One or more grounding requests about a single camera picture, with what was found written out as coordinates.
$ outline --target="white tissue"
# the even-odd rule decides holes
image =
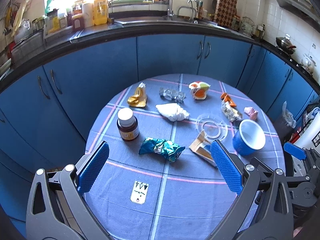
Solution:
[[[156,105],[156,108],[162,116],[168,118],[171,122],[188,119],[190,115],[177,103]]]

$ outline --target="yellow bottle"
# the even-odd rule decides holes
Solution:
[[[108,22],[108,1],[94,0],[94,24],[100,25]]]

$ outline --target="blue cup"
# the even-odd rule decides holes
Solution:
[[[264,147],[266,136],[255,121],[245,119],[240,123],[239,130],[232,139],[237,153],[242,156],[249,155]]]

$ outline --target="small white tag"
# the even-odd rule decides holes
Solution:
[[[137,204],[143,204],[146,201],[149,184],[135,181],[131,193],[131,201]]]

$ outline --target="metal screw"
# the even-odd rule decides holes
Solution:
[[[247,171],[253,171],[254,170],[254,166],[251,165],[251,164],[246,165],[245,168],[246,168]]]
[[[42,175],[43,173],[44,173],[44,169],[39,169],[39,170],[37,170],[37,175]]]
[[[75,166],[73,164],[68,164],[65,169],[66,171],[72,171],[75,168]]]
[[[282,175],[282,174],[283,174],[283,171],[282,171],[281,169],[276,169],[276,173],[277,173],[278,175]]]

